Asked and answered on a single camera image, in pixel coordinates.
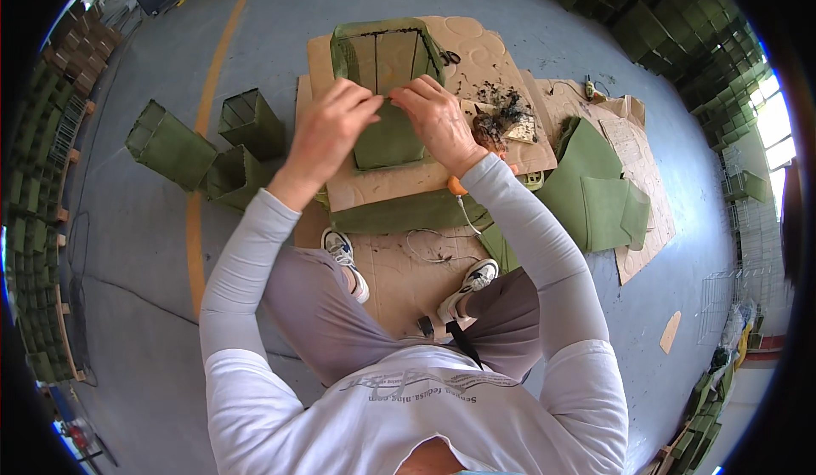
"person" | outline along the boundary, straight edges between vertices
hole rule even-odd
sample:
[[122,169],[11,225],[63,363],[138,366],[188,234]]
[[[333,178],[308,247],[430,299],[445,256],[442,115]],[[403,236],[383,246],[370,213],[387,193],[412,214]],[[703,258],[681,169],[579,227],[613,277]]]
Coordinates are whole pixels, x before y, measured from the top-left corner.
[[[246,208],[210,275],[201,316],[207,413],[220,473],[620,473],[627,407],[584,256],[431,77],[389,93],[436,160],[460,178],[513,247],[465,275],[442,320],[476,317],[454,345],[395,340],[362,307],[368,287],[343,233],[321,250],[282,247],[340,168],[383,97],[342,78],[313,102],[286,163]],[[269,367],[266,311],[328,389],[304,410]],[[544,357],[539,399],[519,380]]]

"shoe lace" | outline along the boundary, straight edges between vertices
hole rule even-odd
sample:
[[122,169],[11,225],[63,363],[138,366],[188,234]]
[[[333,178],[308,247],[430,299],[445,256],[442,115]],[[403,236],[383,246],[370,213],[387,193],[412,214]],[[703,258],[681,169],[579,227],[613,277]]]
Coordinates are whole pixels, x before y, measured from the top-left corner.
[[343,242],[335,242],[326,247],[326,251],[334,257],[334,261],[341,266],[351,266],[352,261],[343,251]]
[[470,283],[470,288],[473,291],[482,290],[484,287],[488,286],[492,282],[492,279],[488,278],[486,275],[479,275],[473,279]]

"black strap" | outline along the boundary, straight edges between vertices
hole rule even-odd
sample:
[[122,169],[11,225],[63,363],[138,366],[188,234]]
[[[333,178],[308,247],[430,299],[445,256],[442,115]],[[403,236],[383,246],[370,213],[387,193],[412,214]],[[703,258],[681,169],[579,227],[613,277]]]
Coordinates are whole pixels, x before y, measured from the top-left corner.
[[459,324],[456,321],[447,323],[445,325],[445,331],[454,336],[454,342],[459,349],[462,350],[462,353],[465,353],[468,357],[472,358],[480,369],[485,369],[482,367],[482,360],[479,359],[479,353],[476,352],[476,348],[473,347],[473,344],[471,344],[470,340],[468,340],[468,338],[464,335],[462,328],[459,327]]

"white sneaker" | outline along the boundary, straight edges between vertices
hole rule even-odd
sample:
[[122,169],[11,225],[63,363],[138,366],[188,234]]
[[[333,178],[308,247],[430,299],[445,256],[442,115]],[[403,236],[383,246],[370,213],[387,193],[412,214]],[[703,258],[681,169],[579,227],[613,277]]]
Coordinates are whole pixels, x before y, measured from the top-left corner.
[[368,301],[370,295],[368,284],[354,265],[354,249],[352,249],[352,242],[349,237],[343,233],[336,233],[329,227],[320,236],[320,247],[329,252],[338,265],[348,267],[351,270],[355,282],[352,291],[354,299],[361,304]]
[[493,259],[483,259],[471,266],[465,273],[459,290],[445,298],[445,301],[436,310],[436,315],[442,320],[442,324],[470,319],[470,317],[459,315],[456,304],[465,296],[484,289],[493,282],[496,276],[499,276],[499,263]]

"gray pants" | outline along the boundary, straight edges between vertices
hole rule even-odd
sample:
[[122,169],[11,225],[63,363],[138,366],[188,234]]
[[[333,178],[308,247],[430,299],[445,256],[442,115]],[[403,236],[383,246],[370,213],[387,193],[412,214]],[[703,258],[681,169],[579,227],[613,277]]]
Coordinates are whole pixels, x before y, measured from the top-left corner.
[[[403,347],[432,343],[391,338],[349,294],[340,266],[325,250],[281,249],[261,304],[326,386]],[[522,268],[475,293],[467,315],[478,321],[465,335],[494,371],[520,381],[541,358],[538,296]]]

